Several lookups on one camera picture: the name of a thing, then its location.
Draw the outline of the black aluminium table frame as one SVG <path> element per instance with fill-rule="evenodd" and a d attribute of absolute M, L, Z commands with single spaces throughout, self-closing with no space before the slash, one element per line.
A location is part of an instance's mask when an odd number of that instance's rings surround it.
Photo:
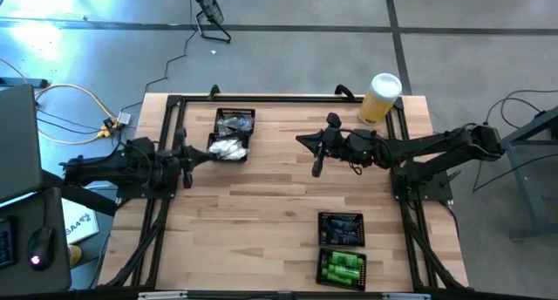
<path fill-rule="evenodd" d="M 159 290 L 315 291 L 322 211 L 364 217 L 369 291 L 409 291 L 412 279 L 400 207 L 387 171 L 355 174 L 327 160 L 311 175 L 311 153 L 299 134 L 325 127 L 337 113 L 349 129 L 359 127 L 358 103 L 334 95 L 205 96 L 149 93 L 136 133 L 171 142 L 178 120 L 187 143 L 203 149 L 220 107 L 255 110 L 255 131 L 243 163 L 208 162 L 193 173 L 191 188 L 170 202 L 155 286 Z"/>

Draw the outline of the silver table clamp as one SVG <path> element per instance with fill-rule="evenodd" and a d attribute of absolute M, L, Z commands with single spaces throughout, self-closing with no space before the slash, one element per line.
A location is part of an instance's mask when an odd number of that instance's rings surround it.
<path fill-rule="evenodd" d="M 188 293 L 184 290 L 140 292 L 137 300 L 187 300 Z"/>
<path fill-rule="evenodd" d="M 383 293 L 382 300 L 432 300 L 429 294 L 390 292 Z"/>

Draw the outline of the yellow canister white lid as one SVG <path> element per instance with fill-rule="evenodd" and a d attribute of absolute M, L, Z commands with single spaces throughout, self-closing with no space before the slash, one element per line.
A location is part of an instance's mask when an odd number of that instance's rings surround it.
<path fill-rule="evenodd" d="M 358 118 L 366 124 L 378 123 L 391 110 L 402 91 L 398 77 L 390 73 L 379 73 L 372 79 L 370 89 L 364 95 Z"/>

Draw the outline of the black keyboard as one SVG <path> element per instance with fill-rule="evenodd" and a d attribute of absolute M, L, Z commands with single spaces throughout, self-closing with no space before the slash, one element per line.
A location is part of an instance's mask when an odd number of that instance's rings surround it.
<path fill-rule="evenodd" d="M 0 269 L 17 262 L 15 222 L 9 216 L 0 218 Z"/>

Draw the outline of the grey side table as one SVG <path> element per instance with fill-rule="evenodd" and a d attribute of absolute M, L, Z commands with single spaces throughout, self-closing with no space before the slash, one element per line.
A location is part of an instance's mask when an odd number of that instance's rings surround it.
<path fill-rule="evenodd" d="M 529 228 L 513 230 L 509 237 L 512 241 L 520 241 L 543 235 L 558 235 L 558 222 L 551 222 L 546 209 L 546 197 L 541 193 L 536 193 L 537 187 L 534 175 L 525 175 L 521 169 L 527 169 L 527 166 L 535 164 L 537 161 L 550 160 L 556 158 L 558 160 L 558 152 L 540 156 L 532 160 L 520 161 L 520 153 L 516 147 L 556 147 L 558 148 L 558 140 L 531 140 L 535 135 L 549 129 L 553 124 L 558 123 L 558 106 L 545 111 L 528 122 L 525 126 L 516 129 L 504 139 L 501 145 L 506 149 L 506 154 L 511 165 L 510 174 L 514 175 L 518 192 L 523 199 L 531 222 Z"/>

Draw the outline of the black plastic mesh basket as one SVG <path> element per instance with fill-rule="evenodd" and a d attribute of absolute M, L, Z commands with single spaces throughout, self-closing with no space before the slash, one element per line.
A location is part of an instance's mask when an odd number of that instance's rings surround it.
<path fill-rule="evenodd" d="M 328 256 L 329 259 L 329 264 L 332 264 L 330 262 L 330 256 L 331 253 L 337 251 L 337 252 L 344 252 L 347 254 L 355 254 L 358 255 L 359 258 L 364 260 L 364 264 L 358 268 L 359 272 L 360 272 L 360 278 L 358 280 L 352 280 L 352 285 L 342 285 L 339 283 L 332 283 L 329 282 L 325 279 L 322 278 L 322 273 L 321 273 L 321 255 L 322 254 L 326 254 Z M 326 249 L 326 248 L 320 248 L 319 249 L 319 254 L 318 254 L 318 258 L 317 258 L 317 265 L 316 265 L 316 284 L 318 285 L 323 285 L 323 286 L 329 286 L 329 287 L 334 287 L 334 288 L 339 288 L 339 289 L 344 289 L 344 290 L 355 290 L 355 291 L 365 291 L 366 289 L 366 275 L 367 275 L 367 256 L 365 254 L 361 254 L 358 252 L 354 252 L 354 251 L 349 251 L 349 250 L 339 250 L 339 249 Z"/>
<path fill-rule="evenodd" d="M 253 129 L 249 133 L 240 133 L 245 135 L 251 135 L 255 129 L 255 109 L 242 109 L 242 108 L 218 108 L 216 110 L 215 121 L 214 121 L 214 133 L 219 135 L 217 129 L 218 120 L 226 119 L 230 116 L 235 116 L 235 115 L 246 115 L 254 119 Z"/>
<path fill-rule="evenodd" d="M 322 245 L 320 243 L 320 234 L 322 231 L 322 220 L 323 219 L 338 219 L 338 220 L 356 220 L 359 221 L 361 226 L 356 235 L 361 239 L 361 244 L 359 246 L 354 245 Z M 341 213 L 341 212 L 319 212 L 317 214 L 317 235 L 318 244 L 321 246 L 346 246 L 346 247 L 364 247 L 365 246 L 365 231 L 364 231 L 364 216 L 360 213 Z"/>
<path fill-rule="evenodd" d="M 248 143 L 249 143 L 249 137 L 248 136 L 224 136 L 224 137 L 220 137 L 217 136 L 215 133 L 210 133 L 209 137 L 208 137 L 208 146 L 207 146 L 207 150 L 209 148 L 209 146 L 214 143 L 216 140 L 233 140 L 233 139 L 238 139 L 241 143 L 242 146 L 244 148 L 246 148 L 249 151 L 248 148 Z M 214 153 L 210 153 L 208 151 L 208 153 L 210 154 L 211 158 L 213 161 L 221 161 L 221 162 L 245 162 L 248 159 L 248 153 L 245 157 L 243 157 L 240 160 L 221 160 L 220 159 L 220 155 L 219 154 L 214 154 Z"/>

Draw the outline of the black computer mouse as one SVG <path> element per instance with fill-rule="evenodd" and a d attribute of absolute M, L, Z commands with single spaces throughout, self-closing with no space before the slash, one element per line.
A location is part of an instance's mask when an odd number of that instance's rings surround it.
<path fill-rule="evenodd" d="M 55 258 L 55 230 L 44 226 L 35 230 L 28 241 L 27 259 L 30 267 L 41 271 L 51 266 Z"/>

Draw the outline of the green packets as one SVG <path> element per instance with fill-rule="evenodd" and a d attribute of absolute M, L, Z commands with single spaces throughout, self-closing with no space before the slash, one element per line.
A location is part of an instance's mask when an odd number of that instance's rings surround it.
<path fill-rule="evenodd" d="M 352 280 L 358 280 L 361 277 L 358 269 L 347 268 L 341 265 L 329 264 L 328 271 L 337 276 Z"/>

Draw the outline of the black desk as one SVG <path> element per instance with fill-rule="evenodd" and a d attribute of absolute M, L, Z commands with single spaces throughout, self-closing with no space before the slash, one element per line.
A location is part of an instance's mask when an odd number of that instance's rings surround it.
<path fill-rule="evenodd" d="M 51 188 L 0 208 L 0 218 L 15 222 L 17 262 L 0 269 L 0 297 L 68 290 L 71 270 L 60 190 Z M 27 259 L 31 234 L 44 226 L 55 230 L 55 258 L 51 266 L 33 270 Z"/>

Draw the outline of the white printed box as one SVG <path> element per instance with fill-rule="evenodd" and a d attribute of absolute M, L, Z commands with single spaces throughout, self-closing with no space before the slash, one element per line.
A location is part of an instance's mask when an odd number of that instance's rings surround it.
<path fill-rule="evenodd" d="M 81 204 L 62 200 L 65 236 L 68 244 L 81 242 L 99 232 L 96 212 Z"/>

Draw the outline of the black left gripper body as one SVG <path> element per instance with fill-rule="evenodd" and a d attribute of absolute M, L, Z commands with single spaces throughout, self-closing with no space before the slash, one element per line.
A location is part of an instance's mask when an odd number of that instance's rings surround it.
<path fill-rule="evenodd" d="M 170 158 L 167 162 L 169 173 L 187 173 L 193 171 L 192 147 L 180 146 L 170 151 Z"/>

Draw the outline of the dark grey monitor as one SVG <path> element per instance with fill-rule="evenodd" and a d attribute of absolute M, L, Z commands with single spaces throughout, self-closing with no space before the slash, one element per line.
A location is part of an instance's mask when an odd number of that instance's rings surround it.
<path fill-rule="evenodd" d="M 34 88 L 0 91 L 0 202 L 39 190 L 42 168 Z"/>

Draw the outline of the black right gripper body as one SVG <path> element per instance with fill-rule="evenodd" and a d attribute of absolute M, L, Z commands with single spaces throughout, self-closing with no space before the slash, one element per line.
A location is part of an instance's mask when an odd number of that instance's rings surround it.
<path fill-rule="evenodd" d="M 342 160 L 353 165 L 371 166 L 374 161 L 374 150 L 378 143 L 375 130 L 346 130 L 348 135 L 342 144 Z"/>

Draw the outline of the small cotton ball bag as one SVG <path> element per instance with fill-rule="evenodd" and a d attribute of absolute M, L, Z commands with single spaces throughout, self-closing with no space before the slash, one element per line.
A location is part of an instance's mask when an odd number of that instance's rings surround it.
<path fill-rule="evenodd" d="M 208 151 L 214 154 L 227 155 L 230 153 L 234 153 L 241 147 L 242 143 L 238 139 L 216 140 L 209 146 Z"/>

